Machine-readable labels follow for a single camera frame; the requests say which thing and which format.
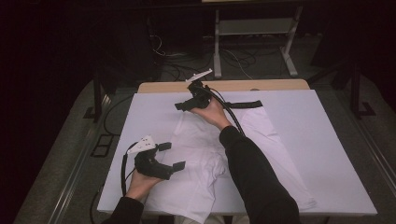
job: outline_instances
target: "shirt sleeve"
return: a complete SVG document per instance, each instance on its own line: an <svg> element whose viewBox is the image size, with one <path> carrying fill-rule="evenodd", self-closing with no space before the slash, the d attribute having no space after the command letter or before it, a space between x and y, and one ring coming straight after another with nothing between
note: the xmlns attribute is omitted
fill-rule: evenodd
<svg viewBox="0 0 396 224"><path fill-rule="evenodd" d="M122 197L111 217L102 224L138 224L143 208L143 204L138 200Z"/></svg>
<svg viewBox="0 0 396 224"><path fill-rule="evenodd" d="M278 181L262 151L234 126L219 136L225 147L233 182L251 223L300 223L296 202Z"/></svg>

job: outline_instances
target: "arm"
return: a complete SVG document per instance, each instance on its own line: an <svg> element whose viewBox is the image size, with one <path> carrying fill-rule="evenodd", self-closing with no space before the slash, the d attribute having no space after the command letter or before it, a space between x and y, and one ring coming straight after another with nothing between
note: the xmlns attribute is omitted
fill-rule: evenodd
<svg viewBox="0 0 396 224"><path fill-rule="evenodd" d="M140 200L146 197L152 187L161 181L160 178L141 175L135 170L125 197L120 198L113 214L103 224L139 223L144 208Z"/></svg>
<svg viewBox="0 0 396 224"><path fill-rule="evenodd" d="M212 99L206 109L191 112L221 130L219 140L251 223L300 223L297 204L277 180L271 164L256 144L231 125L221 104Z"/></svg>

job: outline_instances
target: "hand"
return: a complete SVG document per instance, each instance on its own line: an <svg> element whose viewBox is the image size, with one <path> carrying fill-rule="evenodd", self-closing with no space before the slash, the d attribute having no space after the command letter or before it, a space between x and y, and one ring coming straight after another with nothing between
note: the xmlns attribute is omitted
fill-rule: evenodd
<svg viewBox="0 0 396 224"><path fill-rule="evenodd" d="M220 130L232 125L231 122L227 120L227 117L225 117L222 104L213 97L210 99L210 104L205 109L193 108L191 113L201 116L208 123L215 125Z"/></svg>
<svg viewBox="0 0 396 224"><path fill-rule="evenodd" d="M142 175L137 172L137 170L134 170L131 178L131 185L126 192L125 197L140 201L149 194L149 191L152 189L152 187L161 181L163 180L160 178Z"/></svg>

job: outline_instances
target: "white tabletop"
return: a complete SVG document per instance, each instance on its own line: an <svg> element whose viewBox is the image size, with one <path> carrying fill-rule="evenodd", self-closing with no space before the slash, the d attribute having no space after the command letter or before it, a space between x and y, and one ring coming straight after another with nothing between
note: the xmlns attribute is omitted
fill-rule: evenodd
<svg viewBox="0 0 396 224"><path fill-rule="evenodd" d="M306 187L317 202L315 207L300 211L302 215L376 214L315 91L225 91L222 95L232 103L262 101ZM183 113L175 109L175 103L190 98L191 94L187 92L138 93L134 96L97 208L99 211L112 212L121 197L120 168L126 149L147 134L151 134L156 143L170 141ZM133 168L132 154L126 170ZM246 213L231 178L219 178L215 182L215 193L212 213ZM149 204L145 206L145 211L161 213L150 209Z"/></svg>

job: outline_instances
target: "wrinkled fabric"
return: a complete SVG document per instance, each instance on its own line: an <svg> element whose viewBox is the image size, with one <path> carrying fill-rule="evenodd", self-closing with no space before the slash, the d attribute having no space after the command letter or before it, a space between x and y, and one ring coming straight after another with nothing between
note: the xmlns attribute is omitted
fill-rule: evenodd
<svg viewBox="0 0 396 224"><path fill-rule="evenodd" d="M262 150L299 209L314 206L315 200L306 189L265 109L259 107L233 112L245 135ZM219 142L219 130L198 115L185 112L171 142L172 148L165 152L162 163L186 161L186 168L153 188L146 204L204 223L215 201L213 185L216 179L219 175L230 175L224 147Z"/></svg>

